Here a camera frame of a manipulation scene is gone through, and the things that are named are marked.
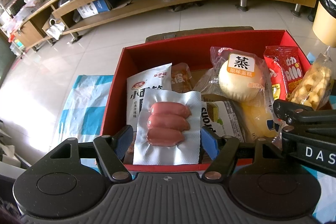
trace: blue and white checkered cloth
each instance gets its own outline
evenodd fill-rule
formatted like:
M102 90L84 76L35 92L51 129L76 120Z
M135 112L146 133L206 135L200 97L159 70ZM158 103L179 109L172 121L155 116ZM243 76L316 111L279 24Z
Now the blue and white checkered cloth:
M52 148L67 138L92 142L99 136L113 75L80 75L63 108Z

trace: trash can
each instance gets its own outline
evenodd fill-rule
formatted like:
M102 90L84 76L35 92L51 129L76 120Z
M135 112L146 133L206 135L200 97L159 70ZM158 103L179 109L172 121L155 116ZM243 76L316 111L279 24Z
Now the trash can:
M324 44L336 47L336 0L319 0L313 31Z

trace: ribbed gray surface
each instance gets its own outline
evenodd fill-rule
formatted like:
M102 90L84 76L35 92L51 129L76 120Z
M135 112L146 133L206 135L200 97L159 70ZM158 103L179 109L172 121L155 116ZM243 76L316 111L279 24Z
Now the ribbed gray surface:
M63 220L24 216L25 224L313 224L310 217L271 221L236 207L224 189L202 182L194 173L140 173L126 184L114 185L92 210Z

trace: orange and white label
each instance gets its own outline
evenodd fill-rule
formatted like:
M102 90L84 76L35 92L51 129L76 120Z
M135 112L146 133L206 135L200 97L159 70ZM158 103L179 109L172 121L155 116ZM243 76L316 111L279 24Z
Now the orange and white label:
M227 71L237 75L254 77L255 60L253 57L231 53L227 64Z

